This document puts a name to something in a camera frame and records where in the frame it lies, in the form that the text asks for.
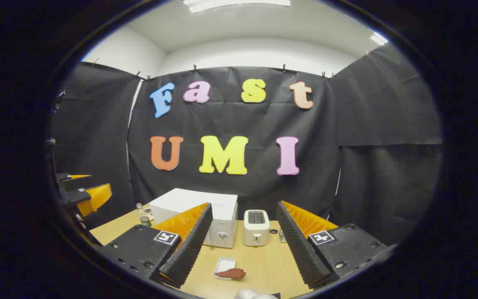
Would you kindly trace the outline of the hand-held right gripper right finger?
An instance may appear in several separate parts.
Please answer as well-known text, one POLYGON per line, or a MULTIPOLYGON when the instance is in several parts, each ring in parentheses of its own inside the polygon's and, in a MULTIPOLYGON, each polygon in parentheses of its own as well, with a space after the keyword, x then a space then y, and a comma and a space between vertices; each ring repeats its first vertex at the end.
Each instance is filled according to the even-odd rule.
POLYGON ((353 223, 338 226, 289 202, 277 204, 276 218, 309 288, 357 272, 388 248, 353 223))

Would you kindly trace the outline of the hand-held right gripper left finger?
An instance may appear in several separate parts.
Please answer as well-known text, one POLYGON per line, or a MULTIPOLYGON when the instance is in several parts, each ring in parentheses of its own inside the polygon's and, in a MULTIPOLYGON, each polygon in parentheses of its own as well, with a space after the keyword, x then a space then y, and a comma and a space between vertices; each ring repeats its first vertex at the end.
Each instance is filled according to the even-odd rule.
POLYGON ((135 225, 98 251, 144 279, 180 288, 197 260, 213 220, 204 202, 155 226, 135 225))

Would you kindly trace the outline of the white microwave oven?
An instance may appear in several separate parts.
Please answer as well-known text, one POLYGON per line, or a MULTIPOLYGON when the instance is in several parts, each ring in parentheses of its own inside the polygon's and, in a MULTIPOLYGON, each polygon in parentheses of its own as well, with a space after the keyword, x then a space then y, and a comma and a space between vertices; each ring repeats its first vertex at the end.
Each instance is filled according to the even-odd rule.
POLYGON ((149 203, 155 224, 203 203, 212 205, 213 221, 204 245, 232 248, 237 232, 238 196, 173 189, 149 203))

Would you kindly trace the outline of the brown meat piece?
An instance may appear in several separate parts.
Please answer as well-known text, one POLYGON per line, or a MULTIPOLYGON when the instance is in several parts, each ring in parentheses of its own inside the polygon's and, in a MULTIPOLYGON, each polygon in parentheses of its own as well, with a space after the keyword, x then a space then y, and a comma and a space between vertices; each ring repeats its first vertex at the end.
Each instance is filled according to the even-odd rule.
POLYGON ((241 280, 246 276, 246 272, 239 267, 234 267, 226 271, 215 272, 214 275, 218 279, 241 280))

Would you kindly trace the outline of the white rectangular tray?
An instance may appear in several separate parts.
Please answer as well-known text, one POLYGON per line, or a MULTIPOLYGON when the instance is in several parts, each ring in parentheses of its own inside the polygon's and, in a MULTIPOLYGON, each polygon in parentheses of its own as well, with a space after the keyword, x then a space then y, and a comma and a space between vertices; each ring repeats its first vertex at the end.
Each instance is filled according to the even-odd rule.
POLYGON ((232 257, 220 257, 216 263, 214 270, 214 277, 219 280, 231 281, 233 278, 230 277, 220 277, 217 273, 233 269, 237 263, 237 260, 232 257))

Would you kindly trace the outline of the white toaster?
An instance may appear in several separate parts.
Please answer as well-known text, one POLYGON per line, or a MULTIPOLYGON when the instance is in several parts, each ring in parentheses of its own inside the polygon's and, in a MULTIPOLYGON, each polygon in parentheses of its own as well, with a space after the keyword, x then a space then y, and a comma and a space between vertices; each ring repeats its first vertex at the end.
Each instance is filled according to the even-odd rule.
POLYGON ((265 210, 244 212, 243 244, 250 247, 265 246, 268 242, 271 224, 265 210))

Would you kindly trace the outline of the clear plastic water bottle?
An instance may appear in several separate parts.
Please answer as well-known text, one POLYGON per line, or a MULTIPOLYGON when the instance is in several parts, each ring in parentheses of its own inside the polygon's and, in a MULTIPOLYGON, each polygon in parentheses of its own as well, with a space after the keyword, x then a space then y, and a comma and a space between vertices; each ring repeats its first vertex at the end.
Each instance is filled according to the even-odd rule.
POLYGON ((141 203, 137 203, 136 207, 137 207, 138 219, 141 225, 151 227, 152 226, 151 221, 154 219, 151 208, 149 206, 144 206, 141 203))

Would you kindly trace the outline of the white soft object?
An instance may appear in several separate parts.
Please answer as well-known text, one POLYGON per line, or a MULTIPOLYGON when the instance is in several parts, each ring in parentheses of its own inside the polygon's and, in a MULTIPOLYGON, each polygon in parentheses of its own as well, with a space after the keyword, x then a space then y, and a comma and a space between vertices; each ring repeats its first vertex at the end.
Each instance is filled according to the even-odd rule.
POLYGON ((263 294, 254 291, 253 289, 243 288, 239 290, 233 299, 280 299, 274 294, 263 294))

